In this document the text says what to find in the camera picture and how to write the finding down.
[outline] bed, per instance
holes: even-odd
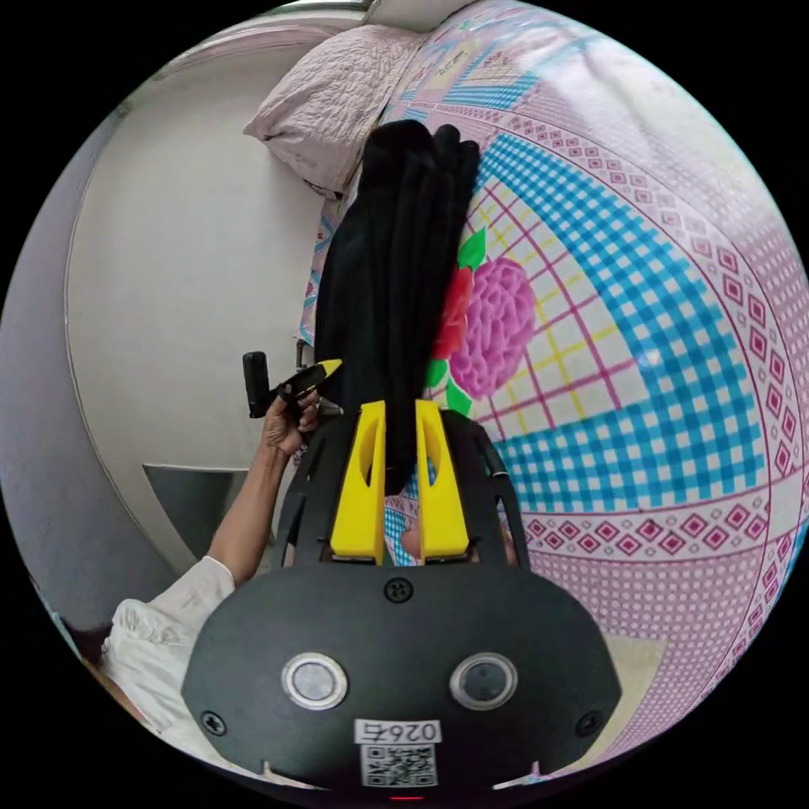
[[[708,113],[555,13],[512,0],[456,13],[382,121],[402,118],[481,146],[458,248],[475,279],[467,336],[432,363],[425,396],[485,426],[533,570],[589,608],[621,661],[625,699],[576,768],[604,761],[698,705],[789,577],[809,524],[809,283]],[[309,343],[355,189],[321,211]],[[417,506],[414,481],[387,501],[400,565],[415,564],[399,538]]]

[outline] black cloth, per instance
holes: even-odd
[[[341,359],[321,391],[346,411],[384,399],[386,494],[415,468],[415,400],[433,342],[480,162],[454,126],[418,121],[367,139],[356,199],[335,231],[320,279],[315,361]]]

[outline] sticker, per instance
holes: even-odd
[[[355,744],[438,744],[440,741],[441,722],[438,719],[422,722],[354,720]]]
[[[360,754],[363,786],[406,789],[438,784],[434,744],[363,744]]]

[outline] quilted pillowcase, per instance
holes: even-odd
[[[244,134],[262,141],[322,196],[341,196],[425,38],[386,25],[329,37],[275,86]]]

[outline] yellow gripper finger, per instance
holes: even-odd
[[[331,549],[335,556],[383,563],[385,403],[364,404],[340,491]]]
[[[469,536],[463,519],[453,459],[437,402],[416,400],[415,429],[421,563],[424,565],[431,558],[465,554],[469,546]],[[432,461],[436,472],[432,485],[427,467],[428,459]]]

